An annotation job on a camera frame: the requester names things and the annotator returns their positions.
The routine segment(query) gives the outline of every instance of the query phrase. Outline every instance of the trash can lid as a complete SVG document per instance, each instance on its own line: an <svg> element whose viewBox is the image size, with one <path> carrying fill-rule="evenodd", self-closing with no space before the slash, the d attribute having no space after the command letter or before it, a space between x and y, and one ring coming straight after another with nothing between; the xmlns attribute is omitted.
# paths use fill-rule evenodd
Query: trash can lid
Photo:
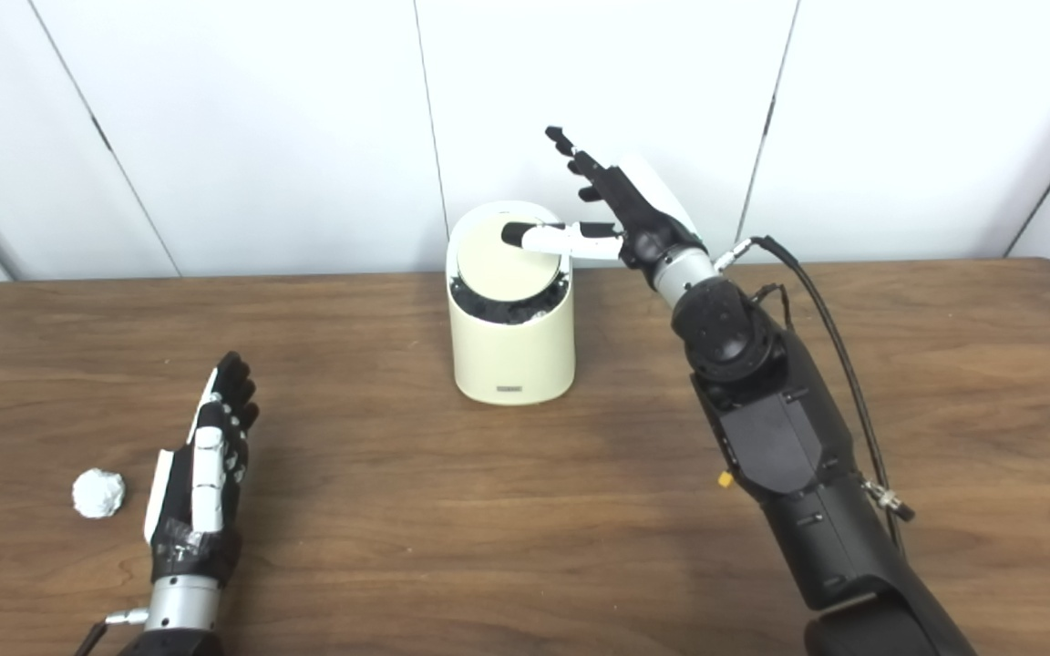
<svg viewBox="0 0 1050 656"><path fill-rule="evenodd" d="M456 251L459 276L477 294L495 301L520 301L541 294L553 278L562 257L525 251L501 240L508 221L541 224L542 220L513 212L491 213L467 230Z"/></svg>

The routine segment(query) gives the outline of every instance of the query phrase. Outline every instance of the black arm segment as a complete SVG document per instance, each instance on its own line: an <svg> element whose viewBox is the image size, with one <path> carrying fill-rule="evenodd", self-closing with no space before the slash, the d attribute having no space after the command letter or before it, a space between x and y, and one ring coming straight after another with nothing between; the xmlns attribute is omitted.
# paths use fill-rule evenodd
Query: black arm segment
<svg viewBox="0 0 1050 656"><path fill-rule="evenodd" d="M812 656L973 656L887 539L854 438L808 350L734 282L706 279L675 304L692 382L735 480L759 503L812 622Z"/></svg>
<svg viewBox="0 0 1050 656"><path fill-rule="evenodd" d="M143 632L129 642L121 656L225 656L214 632L169 630Z"/></svg>

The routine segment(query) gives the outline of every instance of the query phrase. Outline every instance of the robotic arm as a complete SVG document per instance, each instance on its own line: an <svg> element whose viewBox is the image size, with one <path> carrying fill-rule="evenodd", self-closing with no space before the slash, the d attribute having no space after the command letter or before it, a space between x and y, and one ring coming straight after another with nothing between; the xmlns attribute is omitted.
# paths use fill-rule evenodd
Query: robotic arm
<svg viewBox="0 0 1050 656"><path fill-rule="evenodd" d="M76 656L87 656L111 625L142 625L121 656L222 656L213 631L217 601L242 555L233 527L249 465L246 435L258 418L254 383L229 353L205 384L186 444L162 451L145 515L153 592L146 608L118 611L92 627Z"/></svg>
<svg viewBox="0 0 1050 656"><path fill-rule="evenodd" d="M590 183L581 198L605 200L624 232L603 225L507 225L501 237L579 257L605 257L612 249L670 304L671 327L684 341L692 384L730 474L761 507L805 605L838 608L804 631L810 655L973 656L887 539L870 501L905 520L912 511L858 469L849 429L808 350L723 277L723 267L754 242L791 259L788 251L771 237L756 238L713 262L649 167L638 161L604 167L561 128L546 134L570 157L572 173Z"/></svg>

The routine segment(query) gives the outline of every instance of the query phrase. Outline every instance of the crumpled paper ball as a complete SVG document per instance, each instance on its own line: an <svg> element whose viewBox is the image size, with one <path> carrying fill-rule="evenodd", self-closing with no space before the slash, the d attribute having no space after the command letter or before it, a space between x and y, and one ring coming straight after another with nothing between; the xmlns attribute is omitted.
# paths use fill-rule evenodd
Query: crumpled paper ball
<svg viewBox="0 0 1050 656"><path fill-rule="evenodd" d="M88 469L71 485L71 502L88 520L111 517L124 503L124 479L100 468Z"/></svg>

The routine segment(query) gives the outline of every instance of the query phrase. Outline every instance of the black cable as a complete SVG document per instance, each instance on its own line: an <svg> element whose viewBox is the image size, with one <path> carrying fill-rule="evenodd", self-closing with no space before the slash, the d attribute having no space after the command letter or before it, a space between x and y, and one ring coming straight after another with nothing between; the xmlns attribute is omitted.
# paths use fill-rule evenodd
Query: black cable
<svg viewBox="0 0 1050 656"><path fill-rule="evenodd" d="M96 643L100 642L101 638L104 638L106 632L106 622L96 622L92 625L91 630L88 630L87 635L84 637L83 644L80 644L80 649L76 649L76 656L87 656L92 651L92 648L96 648Z"/></svg>
<svg viewBox="0 0 1050 656"><path fill-rule="evenodd" d="M753 237L751 238L751 242L759 246L759 248L764 249L772 256L784 262L784 266L788 266L792 270L792 273L797 275L801 285L804 285L804 290L812 296L813 304L817 306L817 314L820 315L820 320L825 324L825 331L828 331L830 339L833 340L833 347L837 350L837 357L841 360L841 368L845 369L845 378L848 379L849 390L853 394L853 403L858 408L858 419L861 420L861 429L864 436L866 436L866 446L869 447L869 460L873 461L874 477L878 479L878 485L888 489L886 462L882 460L882 452L878 446L878 436L875 435L873 421L869 420L869 408L866 407L866 399L862 395L861 385L858 383L858 374L854 371L854 363L849 361L848 350L845 348L845 342L841 340L841 333L838 332L837 324L833 323L833 315L830 315L825 300L821 298L820 292L817 291L816 283L812 281L812 278L808 278L807 273L804 273L804 268L800 266L800 261L796 257L793 257L792 253L779 245L776 239L770 236ZM897 523L897 519L894 517L892 512L886 510L884 514L886 515L886 526L888 527L888 532L890 532L890 539L894 542L894 547L897 548L899 555L904 557L905 545L902 543L902 532L899 528L899 523Z"/></svg>
<svg viewBox="0 0 1050 656"><path fill-rule="evenodd" d="M780 285L779 282L772 282L770 285L763 285L759 288L759 291L751 296L751 302L759 304L763 301L763 299L768 298L768 295L772 294L772 292L780 293L780 304L784 308L784 327L792 331L792 308L791 303L789 303L789 291L784 288L784 285Z"/></svg>

